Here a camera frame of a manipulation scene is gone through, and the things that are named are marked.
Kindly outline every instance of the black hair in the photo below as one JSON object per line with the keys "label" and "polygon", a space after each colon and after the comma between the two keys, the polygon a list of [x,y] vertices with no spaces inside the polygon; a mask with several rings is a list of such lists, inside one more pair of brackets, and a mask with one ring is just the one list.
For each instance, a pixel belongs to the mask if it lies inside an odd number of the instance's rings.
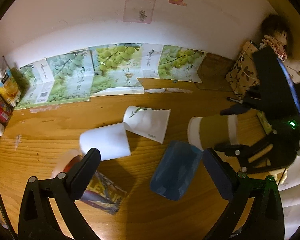
{"label": "black hair", "polygon": [[286,33],[287,45],[283,47],[287,55],[292,55],[293,37],[287,21],[283,17],[280,17],[276,14],[270,14],[266,19],[263,20],[261,24],[261,32],[263,36],[269,35],[271,37],[274,37],[276,33]]}

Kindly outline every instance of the white fabric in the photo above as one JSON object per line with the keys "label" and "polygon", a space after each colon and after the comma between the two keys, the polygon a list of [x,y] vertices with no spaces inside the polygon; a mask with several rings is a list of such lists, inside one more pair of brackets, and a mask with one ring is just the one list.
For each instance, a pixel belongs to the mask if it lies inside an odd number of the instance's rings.
{"label": "white fabric", "polygon": [[279,185],[282,201],[285,239],[289,239],[300,226],[300,156],[288,169],[288,177]]}

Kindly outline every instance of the silver bolt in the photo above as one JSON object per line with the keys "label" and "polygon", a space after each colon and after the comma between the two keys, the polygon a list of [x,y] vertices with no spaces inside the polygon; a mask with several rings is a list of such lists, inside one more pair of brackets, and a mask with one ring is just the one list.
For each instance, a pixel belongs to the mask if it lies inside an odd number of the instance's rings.
{"label": "silver bolt", "polygon": [[30,178],[29,178],[29,182],[30,182],[30,183],[35,182],[35,176],[30,177]]}
{"label": "silver bolt", "polygon": [[66,174],[64,172],[60,172],[57,177],[58,179],[63,179],[65,176]]}
{"label": "silver bolt", "polygon": [[275,181],[273,176],[268,176],[269,181]]}
{"label": "silver bolt", "polygon": [[242,179],[246,177],[246,174],[244,172],[242,172],[242,171],[239,171],[237,173],[237,175],[238,175],[239,178],[242,178]]}

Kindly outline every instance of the wooden desk surface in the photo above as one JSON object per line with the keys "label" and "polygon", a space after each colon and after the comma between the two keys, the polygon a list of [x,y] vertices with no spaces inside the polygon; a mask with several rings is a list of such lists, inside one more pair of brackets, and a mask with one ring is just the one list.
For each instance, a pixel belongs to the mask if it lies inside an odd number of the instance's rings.
{"label": "wooden desk surface", "polygon": [[[50,178],[58,158],[79,148],[79,136],[88,129],[122,122],[128,106],[171,109],[163,145],[127,132],[131,156],[101,162],[98,170],[129,192],[116,215],[85,203],[76,204],[101,239],[202,239],[227,205],[203,165],[183,198],[177,202],[159,196],[149,182],[168,143],[187,141],[187,125],[193,116],[209,116],[231,105],[232,92],[199,90],[189,82],[146,80],[148,88],[176,87],[193,93],[162,93],[91,98],[90,102],[44,106],[14,111],[0,138],[0,191],[15,230],[23,191],[30,176]],[[253,144],[264,136],[254,111],[239,116],[240,143]],[[228,158],[238,171],[236,158]],[[264,178],[267,174],[257,174]],[[70,233],[51,200],[63,233]],[[238,226],[248,214],[245,211]]]}

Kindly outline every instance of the paper cup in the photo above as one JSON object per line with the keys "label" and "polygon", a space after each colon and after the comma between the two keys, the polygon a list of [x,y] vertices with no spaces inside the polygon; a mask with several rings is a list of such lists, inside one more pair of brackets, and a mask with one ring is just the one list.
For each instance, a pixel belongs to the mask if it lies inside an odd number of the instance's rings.
{"label": "paper cup", "polygon": [[123,122],[127,131],[163,143],[170,110],[129,106]]}
{"label": "paper cup", "polygon": [[130,146],[123,123],[88,130],[80,135],[80,149],[86,154],[90,148],[100,151],[101,160],[130,156]]}
{"label": "paper cup", "polygon": [[202,151],[223,142],[239,144],[237,122],[235,114],[193,117],[188,124],[188,142]]}
{"label": "paper cup", "polygon": [[[68,151],[59,159],[53,169],[51,178],[55,178],[60,172],[68,172],[81,159],[82,153],[79,150]],[[124,190],[96,171],[80,200],[114,215],[118,212],[125,196],[126,192]]]}

